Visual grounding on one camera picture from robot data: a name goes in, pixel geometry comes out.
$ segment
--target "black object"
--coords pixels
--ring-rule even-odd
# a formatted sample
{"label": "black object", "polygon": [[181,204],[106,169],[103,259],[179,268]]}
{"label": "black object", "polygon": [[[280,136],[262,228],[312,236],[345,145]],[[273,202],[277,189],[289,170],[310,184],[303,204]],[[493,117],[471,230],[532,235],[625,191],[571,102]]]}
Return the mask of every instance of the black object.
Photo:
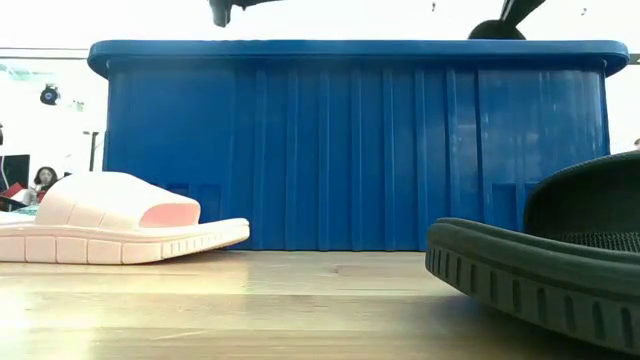
{"label": "black object", "polygon": [[471,31],[469,39],[526,40],[515,26],[502,20],[487,20],[481,23]]}
{"label": "black object", "polygon": [[520,319],[640,355],[639,176],[640,152],[567,168],[531,193],[524,233],[438,220],[426,267]]}
{"label": "black object", "polygon": [[220,27],[226,27],[231,22],[231,7],[240,6],[245,10],[249,6],[279,0],[209,0],[209,6],[213,13],[213,23]]}
{"label": "black object", "polygon": [[97,132],[97,131],[93,131],[93,132],[85,131],[84,134],[85,135],[91,135],[91,152],[89,153],[89,171],[93,171],[93,165],[94,165],[95,157],[96,157],[96,137],[98,136],[99,132]]}
{"label": "black object", "polygon": [[56,102],[61,98],[58,87],[54,84],[47,84],[40,93],[40,102],[45,105],[56,105]]}

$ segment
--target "container rim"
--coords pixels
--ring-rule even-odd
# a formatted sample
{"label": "container rim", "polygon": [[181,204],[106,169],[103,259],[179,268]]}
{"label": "container rim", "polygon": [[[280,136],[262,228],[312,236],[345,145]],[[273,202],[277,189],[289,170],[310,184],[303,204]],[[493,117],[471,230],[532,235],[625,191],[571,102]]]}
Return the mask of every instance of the container rim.
{"label": "container rim", "polygon": [[125,58],[278,58],[278,57],[394,57],[428,61],[542,61],[567,59],[604,63],[611,76],[629,63],[627,47],[613,40],[106,40],[89,50],[89,67],[109,78],[109,61]]}

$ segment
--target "dark hair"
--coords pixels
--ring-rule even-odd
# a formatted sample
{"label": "dark hair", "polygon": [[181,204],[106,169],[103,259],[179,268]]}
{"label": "dark hair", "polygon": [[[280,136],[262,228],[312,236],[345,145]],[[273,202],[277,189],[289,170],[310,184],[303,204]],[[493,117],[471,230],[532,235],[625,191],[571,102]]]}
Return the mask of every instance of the dark hair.
{"label": "dark hair", "polygon": [[40,173],[42,172],[42,170],[48,170],[51,173],[51,181],[49,182],[49,185],[44,186],[42,188],[43,191],[47,191],[49,190],[49,188],[56,183],[56,181],[58,181],[58,174],[56,174],[56,171],[53,170],[52,167],[50,166],[43,166],[40,169],[38,169],[38,172],[36,172],[36,178],[33,179],[33,182],[36,185],[41,185],[42,184],[42,180],[40,180]]}

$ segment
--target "white ceiling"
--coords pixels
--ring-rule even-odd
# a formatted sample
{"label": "white ceiling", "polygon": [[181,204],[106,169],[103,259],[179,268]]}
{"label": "white ceiling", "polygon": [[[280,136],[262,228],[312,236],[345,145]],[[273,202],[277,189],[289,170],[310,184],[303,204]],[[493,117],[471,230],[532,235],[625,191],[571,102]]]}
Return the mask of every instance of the white ceiling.
{"label": "white ceiling", "polygon": [[[206,0],[5,0],[0,46],[88,47],[139,39],[464,39],[503,0],[286,0],[234,8],[226,29]],[[548,0],[521,24],[530,39],[615,39],[640,49],[635,1]]]}

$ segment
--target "black sandal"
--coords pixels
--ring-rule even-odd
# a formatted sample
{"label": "black sandal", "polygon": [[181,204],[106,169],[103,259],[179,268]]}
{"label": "black sandal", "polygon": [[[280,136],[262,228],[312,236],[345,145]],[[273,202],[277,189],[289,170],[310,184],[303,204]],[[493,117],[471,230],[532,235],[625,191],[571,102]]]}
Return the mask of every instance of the black sandal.
{"label": "black sandal", "polygon": [[567,168],[531,193],[524,233],[429,229],[427,269],[520,319],[640,355],[640,152]]}

